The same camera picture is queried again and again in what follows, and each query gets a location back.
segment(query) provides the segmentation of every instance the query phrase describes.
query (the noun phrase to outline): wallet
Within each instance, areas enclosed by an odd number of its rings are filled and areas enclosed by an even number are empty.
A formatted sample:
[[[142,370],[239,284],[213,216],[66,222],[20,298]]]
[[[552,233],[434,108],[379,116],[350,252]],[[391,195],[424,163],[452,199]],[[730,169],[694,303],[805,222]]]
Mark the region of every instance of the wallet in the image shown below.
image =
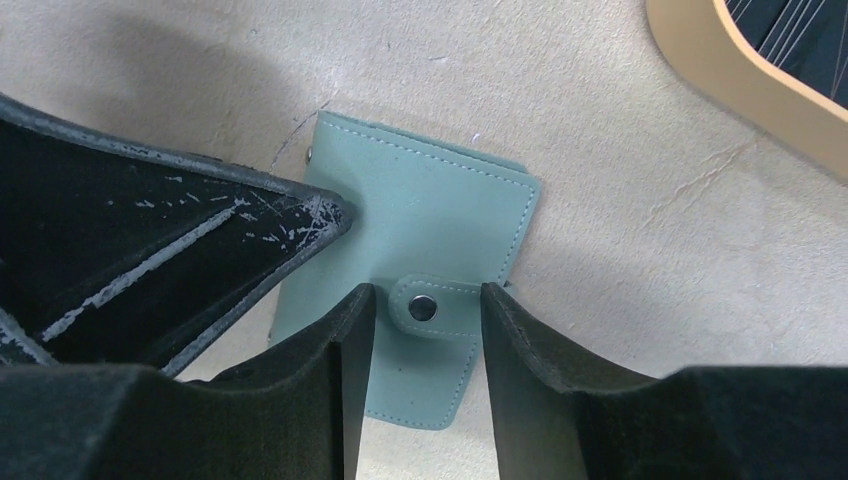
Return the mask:
[[[480,286],[506,283],[539,182],[501,158],[324,111],[304,183],[350,202],[353,227],[283,281],[271,344],[371,283],[366,414],[447,427],[482,349]]]

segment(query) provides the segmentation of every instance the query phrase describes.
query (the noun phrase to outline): beige surface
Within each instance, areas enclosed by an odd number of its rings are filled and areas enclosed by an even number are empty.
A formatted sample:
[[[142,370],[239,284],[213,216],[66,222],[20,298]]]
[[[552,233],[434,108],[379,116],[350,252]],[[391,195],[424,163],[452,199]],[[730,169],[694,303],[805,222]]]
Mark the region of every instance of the beige surface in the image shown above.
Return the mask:
[[[848,177],[848,110],[761,57],[725,0],[647,0],[645,6],[657,46],[683,78]]]
[[[642,0],[0,0],[0,12],[0,91],[110,133],[269,169],[330,101],[524,163],[544,187],[512,275],[522,300],[631,368],[848,361],[848,189],[685,85]],[[274,173],[300,177],[310,131]],[[272,309],[187,375],[260,349]],[[360,478],[496,478],[483,373],[446,431],[366,421]]]

